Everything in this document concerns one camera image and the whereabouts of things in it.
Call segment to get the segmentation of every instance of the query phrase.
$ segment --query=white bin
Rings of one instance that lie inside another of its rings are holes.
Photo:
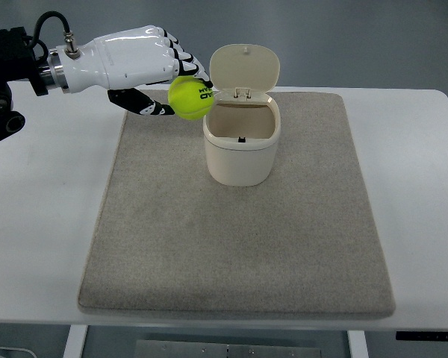
[[[209,72],[219,90],[204,117],[209,172],[229,186],[264,181],[281,133],[277,103],[268,96],[279,79],[277,55],[259,45],[227,45],[211,58]]]

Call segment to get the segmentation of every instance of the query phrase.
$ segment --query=open lid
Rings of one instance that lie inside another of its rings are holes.
[[[266,93],[277,84],[280,67],[279,58],[268,48],[236,44],[214,52],[209,73],[219,90],[234,92],[236,88],[249,88]]]

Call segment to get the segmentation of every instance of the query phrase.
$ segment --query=gray floor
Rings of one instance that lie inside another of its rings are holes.
[[[24,26],[31,34],[47,10],[68,18],[79,43],[161,26],[205,66],[223,45],[265,45],[280,58],[279,86],[436,89],[448,95],[448,0],[0,0],[0,28]],[[49,20],[42,40],[50,48],[60,45],[61,32],[59,21]],[[0,342],[24,342],[14,339],[25,339],[25,333],[7,329],[0,328]],[[367,334],[370,358],[448,357],[438,353],[448,343],[406,344],[392,335]],[[44,333],[38,336],[57,346]]]
[[[0,347],[25,348],[37,358],[61,358],[68,339],[69,326],[44,324],[0,324]],[[0,349],[6,358],[31,358],[22,351]]]

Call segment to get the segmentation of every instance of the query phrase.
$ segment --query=tennis ball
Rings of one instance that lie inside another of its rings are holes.
[[[180,76],[171,83],[167,100],[178,116],[195,120],[209,112],[214,103],[214,94],[201,80]]]

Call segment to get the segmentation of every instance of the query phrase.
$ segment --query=robotic finger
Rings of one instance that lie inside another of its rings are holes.
[[[152,116],[168,116],[174,114],[174,110],[168,104],[161,104],[150,99],[147,95],[135,88],[110,89],[108,98],[125,110],[136,114],[149,114]]]

